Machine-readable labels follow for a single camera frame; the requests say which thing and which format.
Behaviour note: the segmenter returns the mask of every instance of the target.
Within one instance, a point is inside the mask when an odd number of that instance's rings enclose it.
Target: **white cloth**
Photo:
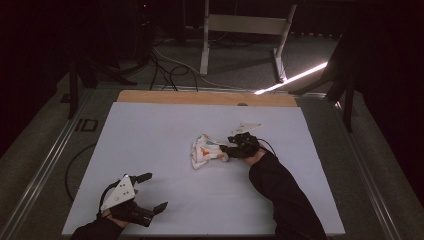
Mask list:
[[[199,169],[203,165],[209,162],[211,159],[221,159],[222,161],[228,161],[229,157],[227,153],[222,152],[219,145],[228,145],[220,143],[215,140],[209,139],[206,134],[202,134],[193,143],[191,152],[191,163],[194,169]]]

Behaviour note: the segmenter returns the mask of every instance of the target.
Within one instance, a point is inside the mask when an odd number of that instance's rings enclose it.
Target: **metal frame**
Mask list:
[[[206,76],[208,74],[209,31],[224,31],[281,35],[281,40],[280,44],[278,45],[278,48],[275,48],[273,50],[274,62],[279,80],[284,81],[285,79],[287,79],[286,73],[284,71],[283,62],[281,61],[281,53],[283,51],[284,44],[289,34],[292,19],[296,11],[296,6],[296,4],[291,5],[289,14],[286,19],[262,18],[209,14],[209,0],[205,0],[203,50],[200,62],[200,75]]]

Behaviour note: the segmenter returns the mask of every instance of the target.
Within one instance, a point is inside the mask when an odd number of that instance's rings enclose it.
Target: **light strip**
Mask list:
[[[321,70],[321,69],[325,68],[325,67],[327,66],[327,63],[328,63],[328,62],[325,62],[325,63],[320,64],[320,65],[318,65],[318,66],[316,66],[316,67],[314,67],[314,68],[311,68],[311,69],[309,69],[309,70],[307,70],[307,71],[305,71],[305,72],[303,72],[303,73],[301,73],[301,74],[299,74],[299,75],[296,75],[296,76],[294,76],[294,77],[292,77],[292,78],[289,78],[289,79],[285,80],[283,83],[275,84],[274,86],[272,86],[272,87],[270,87],[270,88],[267,88],[267,89],[261,89],[261,90],[258,90],[258,91],[256,91],[256,92],[255,92],[255,94],[256,94],[256,95],[260,95],[260,94],[262,94],[262,93],[272,91],[272,90],[277,89],[277,88],[279,88],[279,87],[282,87],[282,86],[284,86],[284,85],[286,85],[286,84],[288,84],[288,83],[291,83],[291,82],[293,82],[293,81],[296,81],[296,80],[298,80],[299,78],[302,78],[302,77],[304,77],[304,76],[306,76],[306,75],[309,75],[309,74],[311,74],[311,73],[314,73],[314,72],[316,72],[316,71],[318,71],[318,70]]]

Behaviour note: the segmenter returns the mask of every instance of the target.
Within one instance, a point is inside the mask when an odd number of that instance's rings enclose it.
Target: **wrist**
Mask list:
[[[114,218],[109,209],[103,211],[102,217],[109,219],[121,228],[125,228],[129,224],[129,222],[121,221],[119,219]]]

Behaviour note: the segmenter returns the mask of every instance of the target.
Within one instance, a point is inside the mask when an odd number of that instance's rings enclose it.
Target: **human arm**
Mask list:
[[[128,224],[113,218],[110,210],[107,209],[103,211],[99,219],[77,228],[71,240],[116,240]]]
[[[243,160],[251,166],[249,179],[255,189],[273,203],[279,239],[327,239],[312,205],[277,157],[260,148]]]

